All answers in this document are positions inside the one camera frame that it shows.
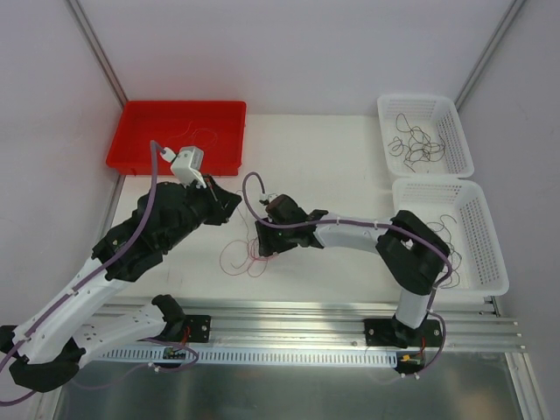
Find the red plastic box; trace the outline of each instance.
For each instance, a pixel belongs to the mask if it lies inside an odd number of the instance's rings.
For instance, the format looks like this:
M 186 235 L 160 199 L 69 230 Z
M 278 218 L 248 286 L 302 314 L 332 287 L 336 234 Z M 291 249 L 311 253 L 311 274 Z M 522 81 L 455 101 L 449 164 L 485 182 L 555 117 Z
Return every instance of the red plastic box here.
M 204 151 L 201 171 L 235 176 L 242 164 L 247 105 L 242 101 L 129 101 L 116 129 L 107 165 L 123 175 L 150 175 L 150 140 L 178 152 Z M 172 175 L 161 157 L 159 175 Z

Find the plastic bin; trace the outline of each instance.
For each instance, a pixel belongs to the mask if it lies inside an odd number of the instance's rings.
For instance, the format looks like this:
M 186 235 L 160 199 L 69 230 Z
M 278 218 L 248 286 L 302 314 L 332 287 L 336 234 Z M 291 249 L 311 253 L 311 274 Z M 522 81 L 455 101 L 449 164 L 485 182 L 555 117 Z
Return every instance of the plastic bin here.
M 451 242 L 462 261 L 458 264 L 455 258 L 458 269 L 451 277 L 453 283 L 447 283 L 454 287 L 442 289 L 443 293 L 499 296 L 508 291 L 500 244 L 478 184 L 451 177 L 399 178 L 393 184 L 393 203 L 395 211 L 410 210 L 434 231 L 441 228 L 434 222 L 441 221 L 449 230 L 438 234 Z
M 150 140 L 178 152 L 204 151 L 201 171 L 235 176 L 242 164 L 246 104 L 242 101 L 129 101 L 121 115 L 107 165 L 123 175 L 150 175 Z M 172 175 L 159 158 L 158 174 Z
M 392 180 L 426 175 L 450 174 L 456 178 L 468 178 L 473 175 L 473 160 L 466 144 L 465 133 L 455 104 L 449 98 L 419 94 L 387 94 L 377 100 L 377 106 L 383 149 Z M 399 131 L 409 129 L 403 116 L 410 127 L 420 127 L 430 136 L 431 142 L 444 144 L 441 155 L 431 155 L 431 160 L 440 158 L 437 162 L 421 161 L 419 158 L 422 152 L 418 151 L 418 147 L 413 148 L 415 152 L 411 159 L 407 160 L 406 154 L 410 149 L 399 147 L 400 143 L 396 137 L 400 137 L 405 144 L 415 144 L 415 141 L 409 142 L 410 135 Z

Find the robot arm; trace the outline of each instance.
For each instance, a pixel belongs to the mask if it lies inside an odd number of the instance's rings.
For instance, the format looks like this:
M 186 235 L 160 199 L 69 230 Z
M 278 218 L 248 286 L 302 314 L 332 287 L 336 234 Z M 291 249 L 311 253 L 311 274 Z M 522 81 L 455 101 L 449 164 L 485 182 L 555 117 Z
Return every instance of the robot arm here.
M 436 247 L 445 256 L 449 248 L 413 213 L 400 211 L 392 219 L 363 220 L 342 217 L 324 210 L 307 214 L 287 195 L 264 201 L 269 222 L 290 225 L 308 222 L 308 226 L 278 229 L 255 222 L 261 256 L 271 256 L 301 247 L 318 249 L 345 247 L 378 254 L 387 264 L 402 291 L 394 317 L 393 328 L 384 333 L 388 345 L 406 347 L 415 337 L 415 330 L 424 322 L 431 304 L 433 287 L 444 267 L 442 258 L 421 243 L 389 229 L 394 226 L 418 236 Z M 345 223 L 321 223 L 345 221 Z
M 186 317 L 169 295 L 155 297 L 151 304 L 116 322 L 84 325 L 116 293 L 160 264 L 164 255 L 201 224 L 219 226 L 228 222 L 242 200 L 216 185 L 212 177 L 199 173 L 201 150 L 184 148 L 177 156 L 166 150 L 164 158 L 171 161 L 171 170 L 181 183 L 156 185 L 147 222 L 128 250 L 81 285 L 84 277 L 109 262 L 127 244 L 143 219 L 149 194 L 138 200 L 130 218 L 112 227 L 94 246 L 80 272 L 42 311 L 19 326 L 0 327 L 0 350 L 8 353 L 17 347 L 13 354 L 16 360 L 10 366 L 16 384 L 50 391 L 111 348 L 149 337 L 181 340 Z M 43 321 L 30 335 L 38 319 Z

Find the white plastic crate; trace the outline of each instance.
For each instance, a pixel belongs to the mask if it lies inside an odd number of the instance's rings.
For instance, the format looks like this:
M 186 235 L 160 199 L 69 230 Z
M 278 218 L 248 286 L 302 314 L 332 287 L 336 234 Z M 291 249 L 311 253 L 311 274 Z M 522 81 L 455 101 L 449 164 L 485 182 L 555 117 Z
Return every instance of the white plastic crate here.
M 447 283 L 449 288 L 441 292 L 499 296 L 508 291 L 500 244 L 478 184 L 451 177 L 400 178 L 393 184 L 393 203 L 395 211 L 410 210 L 432 230 L 440 229 L 433 222 L 441 222 L 443 216 L 450 233 L 438 234 L 445 242 L 451 242 L 462 261 L 457 264 L 456 256 L 454 265 L 458 268 L 451 278 L 453 283 Z
M 456 178 L 468 178 L 474 173 L 473 159 L 465 139 L 455 104 L 443 96 L 386 94 L 377 100 L 379 123 L 387 167 L 393 180 L 400 177 L 445 175 Z M 398 148 L 394 143 L 400 137 L 406 144 L 410 135 L 400 130 L 408 129 L 402 116 L 406 117 L 410 127 L 420 127 L 434 144 L 444 144 L 441 156 L 434 153 L 432 160 L 437 162 L 417 161 L 422 152 L 412 155 L 414 163 L 407 161 L 408 149 Z

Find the white work surface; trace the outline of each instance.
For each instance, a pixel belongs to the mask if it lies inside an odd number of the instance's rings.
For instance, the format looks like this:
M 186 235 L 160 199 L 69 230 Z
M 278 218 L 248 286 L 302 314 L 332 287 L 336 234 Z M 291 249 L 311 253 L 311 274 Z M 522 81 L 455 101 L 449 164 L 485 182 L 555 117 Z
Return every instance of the white work surface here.
M 377 118 L 365 116 L 248 115 L 243 164 L 235 178 L 218 178 L 225 189 L 240 190 L 246 173 L 260 172 L 268 193 L 290 195 L 307 213 L 334 213 L 376 218 L 394 214 L 389 173 L 383 156 Z M 150 187 L 149 177 L 127 177 L 116 209 L 114 225 L 130 217 L 137 199 Z M 255 179 L 248 187 L 258 204 Z M 239 206 L 247 214 L 244 204 Z M 254 221 L 247 216 L 251 238 Z M 202 226 L 184 239 L 164 262 L 124 290 L 122 297 L 242 299 L 305 302 L 395 302 L 400 286 L 378 255 L 346 248 L 296 248 L 268 262 L 259 277 L 229 276 L 220 254 L 233 240 L 245 240 L 247 229 L 239 212 L 221 227 Z M 222 261 L 245 260 L 242 243 L 231 245 Z M 252 274 L 263 270 L 256 262 Z M 483 299 L 441 294 L 439 300 L 480 303 Z

